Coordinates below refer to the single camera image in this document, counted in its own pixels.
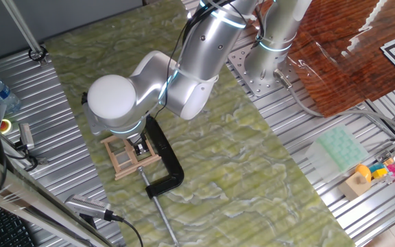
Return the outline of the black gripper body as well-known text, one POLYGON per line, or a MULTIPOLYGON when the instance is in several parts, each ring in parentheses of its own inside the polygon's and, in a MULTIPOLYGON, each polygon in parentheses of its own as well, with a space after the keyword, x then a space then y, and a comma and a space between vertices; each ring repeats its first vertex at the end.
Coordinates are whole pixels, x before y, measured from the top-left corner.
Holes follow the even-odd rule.
POLYGON ((128 139, 128 142, 131 145, 138 145, 139 143, 145 143, 146 139, 147 138, 145 136, 145 132, 142 132, 142 133, 135 135, 134 137, 130 137, 128 139))

